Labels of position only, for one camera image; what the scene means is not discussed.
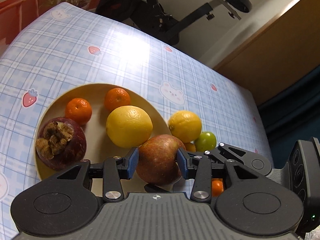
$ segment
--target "lemon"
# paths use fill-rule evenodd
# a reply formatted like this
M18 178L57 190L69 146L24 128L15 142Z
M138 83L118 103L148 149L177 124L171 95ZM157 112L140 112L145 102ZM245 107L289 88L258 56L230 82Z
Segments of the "lemon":
M137 147L149 139L153 126L150 116L136 106L121 106L113 110L106 123L110 140L122 148Z
M170 117L168 126L172 135L180 139L183 143L197 139L202 129L199 116L186 110L175 112Z

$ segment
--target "mangosteen calyx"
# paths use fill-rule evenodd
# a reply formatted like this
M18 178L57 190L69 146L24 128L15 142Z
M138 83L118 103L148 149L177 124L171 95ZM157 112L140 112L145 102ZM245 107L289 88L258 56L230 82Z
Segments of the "mangosteen calyx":
M43 130L43 138L36 140L36 150L47 160L60 154L71 141L74 130L63 122L50 122Z

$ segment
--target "strawberry print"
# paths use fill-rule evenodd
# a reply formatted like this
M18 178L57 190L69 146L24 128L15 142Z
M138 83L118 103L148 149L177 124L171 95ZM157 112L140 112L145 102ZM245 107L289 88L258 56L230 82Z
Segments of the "strawberry print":
M22 105L24 107L32 106L37 101L38 93L33 88L23 95Z
M4 199L9 191L9 184L6 176L0 172L0 200Z
M211 88L212 88L212 90L217 91L217 88L214 84L211 84Z
M88 50L93 55L96 55L96 56L101 55L101 51L98 47L90 46L90 47L88 47Z
M164 49L168 52L172 52L172 49L170 49L168 46L165 46Z

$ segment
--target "wooden cabinet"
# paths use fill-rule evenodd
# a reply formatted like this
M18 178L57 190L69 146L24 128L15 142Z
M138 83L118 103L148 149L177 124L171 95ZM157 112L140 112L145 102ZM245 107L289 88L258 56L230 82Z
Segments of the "wooden cabinet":
M320 0L300 0L213 69L247 88L257 105L320 65Z

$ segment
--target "blue gripper pad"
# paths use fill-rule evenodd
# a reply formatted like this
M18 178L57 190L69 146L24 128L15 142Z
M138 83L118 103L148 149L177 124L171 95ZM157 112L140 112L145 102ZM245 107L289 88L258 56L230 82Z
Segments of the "blue gripper pad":
M187 160L183 156L183 153L178 149L177 151L177 162L184 179L188 179L188 169L187 169Z
M135 148L133 153L128 159L128 169L127 169L127 178L132 179L133 174L136 170L139 160L139 151L138 148Z

